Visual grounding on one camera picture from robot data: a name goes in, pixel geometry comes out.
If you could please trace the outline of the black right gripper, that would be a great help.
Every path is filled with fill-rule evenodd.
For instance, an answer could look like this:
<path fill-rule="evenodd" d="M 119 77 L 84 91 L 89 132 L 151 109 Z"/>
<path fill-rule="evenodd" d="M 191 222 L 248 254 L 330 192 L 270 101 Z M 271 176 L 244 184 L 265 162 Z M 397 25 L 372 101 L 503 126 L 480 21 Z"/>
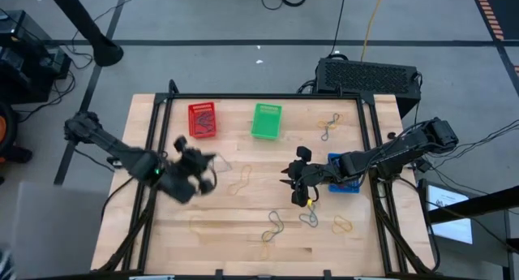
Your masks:
<path fill-rule="evenodd" d="M 334 167 L 329 164 L 293 161 L 281 173 L 289 177 L 289 179 L 281 179 L 281 182 L 290 185 L 291 203 L 300 207 L 306 207 L 308 199 L 312 199 L 313 203 L 319 200 L 320 193 L 317 189 L 319 184 L 339 182 L 339 176 Z"/>

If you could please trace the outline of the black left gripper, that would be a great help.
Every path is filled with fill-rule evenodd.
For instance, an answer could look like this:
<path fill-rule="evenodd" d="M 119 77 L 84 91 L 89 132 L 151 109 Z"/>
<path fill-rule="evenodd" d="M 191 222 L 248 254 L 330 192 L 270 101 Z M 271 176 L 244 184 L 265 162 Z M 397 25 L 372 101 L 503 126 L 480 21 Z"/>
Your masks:
<path fill-rule="evenodd" d="M 194 196 L 206 196 L 217 186 L 217 174 L 213 169 L 215 153 L 202 153 L 199 149 L 186 147 L 180 158 L 167 161 L 157 189 L 181 204 Z"/>

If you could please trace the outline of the yellow rubber band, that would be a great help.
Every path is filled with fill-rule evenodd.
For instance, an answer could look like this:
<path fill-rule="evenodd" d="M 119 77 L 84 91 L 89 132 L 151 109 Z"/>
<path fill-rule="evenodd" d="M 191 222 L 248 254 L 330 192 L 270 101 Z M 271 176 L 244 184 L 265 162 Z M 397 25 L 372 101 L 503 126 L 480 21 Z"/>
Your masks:
<path fill-rule="evenodd" d="M 261 236 L 261 241 L 262 241 L 262 250 L 261 250 L 261 253 L 260 253 L 260 259 L 262 261 L 265 261 L 269 258 L 269 243 L 279 234 L 279 231 L 278 230 L 274 230 L 274 229 L 271 229 L 271 230 L 266 230 L 262 236 Z"/>
<path fill-rule="evenodd" d="M 345 219 L 341 215 L 336 215 L 332 222 L 332 233 L 335 235 L 342 235 L 350 233 L 354 228 L 351 221 Z"/>
<path fill-rule="evenodd" d="M 191 233 L 195 235 L 201 235 L 201 231 L 204 228 L 208 228 L 211 226 L 211 222 L 204 220 L 201 216 L 192 216 L 188 220 L 188 229 Z"/>
<path fill-rule="evenodd" d="M 319 128 L 323 128 L 324 130 L 334 130 L 335 128 L 337 128 L 337 125 L 339 124 L 339 122 L 341 121 L 341 116 L 340 115 L 336 115 L 336 116 L 333 116 L 332 119 L 330 121 L 324 121 L 324 120 L 321 120 L 317 123 L 317 126 Z"/>
<path fill-rule="evenodd" d="M 230 196 L 236 196 L 243 188 L 250 184 L 250 177 L 253 168 L 251 165 L 245 165 L 241 172 L 239 180 L 235 183 L 231 183 L 226 190 L 226 193 Z"/>

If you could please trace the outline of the rubber bands near top right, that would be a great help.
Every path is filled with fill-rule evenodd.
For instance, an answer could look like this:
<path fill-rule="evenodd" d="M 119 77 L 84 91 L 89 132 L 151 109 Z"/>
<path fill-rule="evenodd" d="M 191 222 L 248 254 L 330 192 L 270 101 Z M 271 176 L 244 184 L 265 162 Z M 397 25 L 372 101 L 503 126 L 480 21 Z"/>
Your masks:
<path fill-rule="evenodd" d="M 329 130 L 329 131 L 328 130 L 324 130 L 324 134 L 321 136 L 321 140 L 322 141 L 327 141 L 329 139 L 329 132 L 330 131 L 331 130 Z"/>

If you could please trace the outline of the red plastic basket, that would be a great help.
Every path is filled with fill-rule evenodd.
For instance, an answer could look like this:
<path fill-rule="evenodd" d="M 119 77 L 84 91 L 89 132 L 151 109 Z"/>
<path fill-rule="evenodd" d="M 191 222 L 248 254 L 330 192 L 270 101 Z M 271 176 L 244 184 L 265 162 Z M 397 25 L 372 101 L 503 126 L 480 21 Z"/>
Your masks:
<path fill-rule="evenodd" d="M 213 113 L 214 131 L 205 132 L 204 134 L 195 134 L 194 123 L 195 123 L 196 116 L 198 114 L 202 114 L 203 112 L 208 112 L 208 111 L 211 111 Z M 196 139 L 215 136 L 217 133 L 217 122 L 216 122 L 216 111 L 215 111 L 214 103 L 212 101 L 210 101 L 210 102 L 189 105 L 188 106 L 188 123 L 189 123 L 189 135 Z"/>

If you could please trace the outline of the blue plastic basket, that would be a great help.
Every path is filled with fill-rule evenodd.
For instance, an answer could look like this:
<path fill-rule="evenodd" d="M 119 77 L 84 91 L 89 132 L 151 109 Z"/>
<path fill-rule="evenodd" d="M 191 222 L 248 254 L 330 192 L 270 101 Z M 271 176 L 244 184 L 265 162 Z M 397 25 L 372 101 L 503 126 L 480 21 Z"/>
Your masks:
<path fill-rule="evenodd" d="M 331 162 L 331 160 L 335 157 L 339 157 L 339 153 L 329 153 L 328 154 L 328 162 Z M 331 193 L 359 193 L 360 187 L 359 187 L 359 181 L 354 181 L 353 186 L 346 186 L 346 185 L 336 185 L 336 184 L 329 184 L 328 185 L 328 191 Z"/>

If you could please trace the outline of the green plastic basket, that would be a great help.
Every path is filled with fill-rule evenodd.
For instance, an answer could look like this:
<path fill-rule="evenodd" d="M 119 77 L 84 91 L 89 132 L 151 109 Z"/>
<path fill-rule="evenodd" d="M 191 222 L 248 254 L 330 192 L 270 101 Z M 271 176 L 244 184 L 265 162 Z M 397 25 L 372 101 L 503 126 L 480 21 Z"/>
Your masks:
<path fill-rule="evenodd" d="M 252 120 L 251 135 L 255 138 L 276 140 L 280 134 L 282 106 L 257 103 Z"/>

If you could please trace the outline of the black perforated computer case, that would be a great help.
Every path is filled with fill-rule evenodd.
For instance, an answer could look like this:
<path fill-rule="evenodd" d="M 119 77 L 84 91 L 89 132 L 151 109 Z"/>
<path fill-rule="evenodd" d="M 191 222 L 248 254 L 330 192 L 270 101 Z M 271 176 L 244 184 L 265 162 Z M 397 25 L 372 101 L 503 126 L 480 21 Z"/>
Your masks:
<path fill-rule="evenodd" d="M 313 92 L 393 95 L 400 116 L 405 117 L 421 101 L 421 81 L 416 67 L 322 58 Z"/>

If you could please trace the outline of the black pole stand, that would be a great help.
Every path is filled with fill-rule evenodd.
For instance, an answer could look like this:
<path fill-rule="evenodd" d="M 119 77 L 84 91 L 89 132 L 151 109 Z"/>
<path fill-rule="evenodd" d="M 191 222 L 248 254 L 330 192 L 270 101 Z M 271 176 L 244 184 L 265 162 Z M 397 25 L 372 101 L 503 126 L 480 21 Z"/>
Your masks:
<path fill-rule="evenodd" d="M 93 59 L 100 67 L 108 67 L 122 59 L 123 50 L 101 32 L 80 0 L 54 0 L 93 49 Z"/>

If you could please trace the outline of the black beam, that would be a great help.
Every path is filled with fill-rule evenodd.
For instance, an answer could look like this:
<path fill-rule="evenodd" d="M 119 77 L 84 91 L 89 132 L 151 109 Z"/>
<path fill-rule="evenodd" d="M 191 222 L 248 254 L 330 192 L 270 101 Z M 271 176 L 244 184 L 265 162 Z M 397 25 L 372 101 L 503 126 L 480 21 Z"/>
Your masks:
<path fill-rule="evenodd" d="M 429 211 L 428 216 L 431 223 L 443 223 L 517 207 L 519 207 L 519 186 L 464 200 L 446 207 L 437 207 Z"/>

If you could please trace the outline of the orange and black machine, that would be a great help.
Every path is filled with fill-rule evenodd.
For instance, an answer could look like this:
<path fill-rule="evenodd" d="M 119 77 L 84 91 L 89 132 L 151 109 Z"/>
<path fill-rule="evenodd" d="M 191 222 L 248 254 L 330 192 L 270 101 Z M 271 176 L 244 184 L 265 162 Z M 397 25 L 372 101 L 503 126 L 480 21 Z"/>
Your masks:
<path fill-rule="evenodd" d="M 18 115 L 10 105 L 0 101 L 0 163 L 27 163 L 32 151 L 16 145 Z"/>

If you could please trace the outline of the black equipment cart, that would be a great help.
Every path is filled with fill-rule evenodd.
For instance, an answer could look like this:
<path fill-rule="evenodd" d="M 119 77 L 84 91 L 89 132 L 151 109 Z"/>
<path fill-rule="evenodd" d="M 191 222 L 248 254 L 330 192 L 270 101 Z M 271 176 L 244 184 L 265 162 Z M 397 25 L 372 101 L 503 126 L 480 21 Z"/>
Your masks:
<path fill-rule="evenodd" d="M 67 77 L 71 58 L 50 39 L 25 11 L 0 9 L 0 101 L 47 101 L 54 82 Z"/>

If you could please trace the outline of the black orange-striped floor mat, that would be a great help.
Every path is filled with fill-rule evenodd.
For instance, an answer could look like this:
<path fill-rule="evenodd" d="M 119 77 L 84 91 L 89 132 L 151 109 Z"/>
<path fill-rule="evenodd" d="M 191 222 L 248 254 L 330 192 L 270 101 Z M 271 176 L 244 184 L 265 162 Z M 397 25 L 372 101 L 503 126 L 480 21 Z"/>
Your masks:
<path fill-rule="evenodd" d="M 519 41 L 519 0 L 475 0 L 498 41 Z"/>

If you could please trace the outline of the black metal table frame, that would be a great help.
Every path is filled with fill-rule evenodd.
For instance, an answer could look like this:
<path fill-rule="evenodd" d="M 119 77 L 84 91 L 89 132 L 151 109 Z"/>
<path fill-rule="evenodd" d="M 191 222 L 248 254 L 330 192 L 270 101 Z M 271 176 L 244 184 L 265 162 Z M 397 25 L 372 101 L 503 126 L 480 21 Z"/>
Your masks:
<path fill-rule="evenodd" d="M 124 140 L 141 145 L 152 112 L 169 117 L 158 119 L 167 126 L 166 138 L 153 137 L 174 157 L 173 142 L 187 132 L 187 107 L 212 101 L 217 112 L 217 134 L 197 140 L 195 146 L 219 152 L 233 167 L 217 174 L 217 188 L 209 196 L 196 197 L 183 205 L 164 194 L 157 196 L 152 225 L 142 230 L 122 259 L 125 269 L 142 269 L 149 274 L 224 275 L 382 276 L 387 272 L 409 272 L 412 265 L 375 215 L 374 199 L 391 200 L 397 212 L 401 235 L 426 267 L 434 265 L 431 244 L 418 195 L 410 188 L 413 173 L 405 170 L 391 192 L 380 185 L 364 183 L 357 194 L 331 193 L 320 187 L 315 203 L 319 225 L 311 228 L 298 219 L 303 208 L 290 201 L 291 189 L 281 182 L 284 170 L 304 145 L 315 162 L 325 162 L 329 153 L 343 153 L 374 146 L 389 132 L 402 131 L 396 99 L 377 95 L 372 105 L 336 95 L 296 94 L 180 94 L 170 106 L 156 103 L 151 94 L 134 95 Z M 251 135 L 257 103 L 282 106 L 280 134 L 276 140 Z M 324 129 L 317 123 L 341 115 L 337 128 L 322 141 Z M 245 165 L 251 165 L 250 184 L 236 196 L 226 193 L 239 180 Z M 274 225 L 268 214 L 276 210 L 285 229 L 269 243 L 269 258 L 260 259 L 261 236 Z M 188 229 L 192 216 L 211 222 L 201 235 Z M 332 222 L 341 215 L 354 225 L 350 233 L 335 235 Z"/>

